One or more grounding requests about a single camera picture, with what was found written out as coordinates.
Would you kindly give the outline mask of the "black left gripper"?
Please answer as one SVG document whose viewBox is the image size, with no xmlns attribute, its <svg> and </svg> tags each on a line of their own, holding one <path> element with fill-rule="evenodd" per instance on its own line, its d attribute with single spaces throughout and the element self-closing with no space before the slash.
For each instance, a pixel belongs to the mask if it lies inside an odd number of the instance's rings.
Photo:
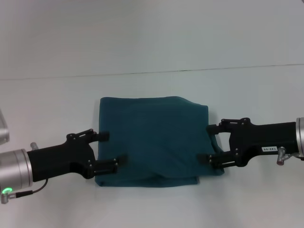
<svg viewBox="0 0 304 228">
<path fill-rule="evenodd" d="M 38 182 L 68 173 L 80 174 L 85 179 L 117 173 L 118 167 L 127 163 L 128 156 L 96 160 L 89 145 L 93 142 L 107 142 L 109 139 L 109 132 L 97 133 L 88 129 L 68 134 L 66 142 L 61 145 L 29 151 L 33 181 Z"/>
</svg>

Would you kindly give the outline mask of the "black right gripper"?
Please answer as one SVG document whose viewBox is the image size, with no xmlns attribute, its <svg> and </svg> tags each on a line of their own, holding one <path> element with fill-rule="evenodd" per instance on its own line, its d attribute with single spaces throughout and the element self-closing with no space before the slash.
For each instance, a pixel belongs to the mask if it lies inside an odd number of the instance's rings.
<svg viewBox="0 0 304 228">
<path fill-rule="evenodd" d="M 286 154 L 297 153 L 295 122 L 255 125 L 247 117 L 222 119 L 218 125 L 208 125 L 206 131 L 209 135 L 230 133 L 230 152 L 196 155 L 200 164 L 216 170 L 244 167 L 256 156 L 278 155 L 281 147 Z"/>
</svg>

